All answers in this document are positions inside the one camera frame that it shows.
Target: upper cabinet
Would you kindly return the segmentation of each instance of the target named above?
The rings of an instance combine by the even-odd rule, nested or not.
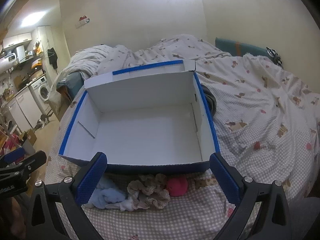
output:
[[[31,41],[31,33],[19,34],[3,40],[3,50],[14,49],[19,45],[26,45]]]

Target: white cloth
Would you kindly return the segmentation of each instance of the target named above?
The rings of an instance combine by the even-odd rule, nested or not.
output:
[[[281,180],[289,204],[306,195],[319,170],[320,95],[267,58],[231,57],[194,36],[177,35],[135,53],[117,46],[110,50],[97,72],[178,58],[196,60],[201,83],[217,100],[213,122],[225,160],[257,182]],[[78,93],[76,102],[83,91]],[[74,109],[69,108],[60,123],[50,152],[53,161],[47,167],[46,183],[60,182],[78,170],[58,156]],[[129,239],[132,235],[139,239],[213,239],[232,214],[234,205],[228,203],[217,183],[205,183],[212,180],[210,170],[185,176],[188,192],[172,198],[162,210],[84,211],[104,239]],[[132,180],[124,175],[109,174],[109,177],[122,190]],[[76,238],[61,206],[59,210],[70,236]],[[248,226],[257,212],[258,206]]]
[[[70,59],[70,63],[64,68],[54,80],[50,91],[49,101],[55,112],[58,113],[61,108],[61,95],[57,92],[57,83],[73,72],[79,72],[83,80],[86,80],[95,74],[98,65],[106,58],[112,48],[107,45],[95,46],[88,49],[77,51]]]

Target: metal bolt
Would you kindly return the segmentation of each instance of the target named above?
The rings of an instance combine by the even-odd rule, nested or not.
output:
[[[278,179],[277,179],[277,180],[275,180],[275,184],[276,184],[278,187],[282,186],[281,181],[279,181]]]
[[[251,177],[249,177],[249,176],[245,176],[245,177],[244,177],[244,180],[245,180],[246,182],[248,182],[248,183],[253,182],[253,178],[251,178]]]
[[[42,184],[41,180],[37,180],[36,183],[35,183],[36,187],[39,187],[41,184]]]
[[[63,181],[65,183],[70,183],[72,181],[72,177],[65,177]]]

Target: ceiling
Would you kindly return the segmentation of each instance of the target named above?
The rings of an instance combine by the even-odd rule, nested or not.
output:
[[[34,25],[21,27],[25,17],[35,12],[45,11],[46,14]],[[33,31],[38,26],[57,25],[61,23],[59,0],[29,0],[14,17],[8,27],[6,37]]]

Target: light blue cloth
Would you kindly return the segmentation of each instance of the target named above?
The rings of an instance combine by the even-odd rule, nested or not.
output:
[[[90,207],[93,205],[97,208],[104,209],[109,203],[117,203],[124,200],[125,193],[119,190],[111,179],[103,175],[86,206]]]

